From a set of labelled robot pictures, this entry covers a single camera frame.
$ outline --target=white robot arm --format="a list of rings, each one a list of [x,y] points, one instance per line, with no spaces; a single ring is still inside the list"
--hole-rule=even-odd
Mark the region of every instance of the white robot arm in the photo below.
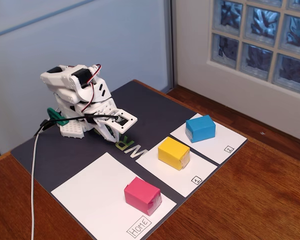
[[[105,80],[97,74],[101,65],[59,65],[40,75],[49,90],[54,93],[61,115],[75,118],[84,115],[112,115],[108,117],[71,120],[59,126],[64,137],[83,138],[84,132],[96,129],[107,141],[118,142],[119,133],[125,133],[137,118],[118,109]]]

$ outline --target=glass block window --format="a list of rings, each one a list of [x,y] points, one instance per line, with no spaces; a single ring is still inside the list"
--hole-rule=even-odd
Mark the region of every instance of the glass block window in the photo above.
[[[300,60],[279,54],[273,82],[300,93]]]
[[[213,27],[225,33],[239,35],[243,5],[232,1],[214,2]]]
[[[300,94],[300,0],[213,0],[210,60]]]
[[[243,43],[240,70],[267,80],[273,52],[261,47]]]
[[[285,16],[280,47],[300,54],[300,17]]]
[[[288,0],[287,8],[300,11],[300,0]]]
[[[212,60],[235,69],[239,41],[218,34],[213,35]]]
[[[279,17],[278,12],[248,6],[244,37],[274,46]]]
[[[275,7],[279,7],[279,8],[282,5],[282,0],[250,0],[250,1],[267,4],[267,5],[275,6]]]

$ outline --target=black wire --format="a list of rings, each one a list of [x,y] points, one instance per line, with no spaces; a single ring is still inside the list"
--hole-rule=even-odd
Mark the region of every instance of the black wire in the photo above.
[[[78,119],[94,119],[94,118],[112,118],[115,120],[118,120],[118,116],[112,116],[112,115],[85,115],[85,116],[77,116],[77,117],[71,117],[71,118],[62,118],[62,119],[51,119],[51,120],[44,120],[40,124],[40,128],[36,133],[34,134],[34,137],[40,132],[41,129],[43,129],[47,124],[49,123],[55,123],[55,122],[62,122],[62,121],[70,121],[70,120],[78,120]]]

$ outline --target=paper box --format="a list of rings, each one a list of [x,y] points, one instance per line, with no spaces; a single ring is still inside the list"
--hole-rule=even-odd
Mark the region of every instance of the paper box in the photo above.
[[[158,159],[180,171],[190,161],[190,148],[168,136],[158,147]]]
[[[185,121],[185,134],[192,143],[216,136],[216,124],[209,115]]]
[[[124,189],[125,202],[151,216],[162,202],[160,189],[136,177]]]

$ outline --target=white paper square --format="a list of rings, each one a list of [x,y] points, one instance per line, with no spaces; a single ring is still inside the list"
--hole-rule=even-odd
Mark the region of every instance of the white paper square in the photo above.
[[[187,197],[217,166],[190,152],[189,163],[179,171],[158,159],[158,147],[163,141],[143,154],[136,162],[182,196]]]
[[[136,174],[105,153],[51,193],[96,239],[139,240],[176,203],[161,193],[162,203],[151,216],[130,206],[125,201],[124,189],[135,177]],[[127,231],[136,227],[138,220],[151,223],[133,237]]]
[[[202,115],[197,113],[191,119],[199,118],[201,116]],[[209,159],[218,164],[222,164],[247,140],[247,138],[217,122],[214,123],[215,137],[210,139],[192,143],[186,135],[186,123],[182,124],[170,134]]]

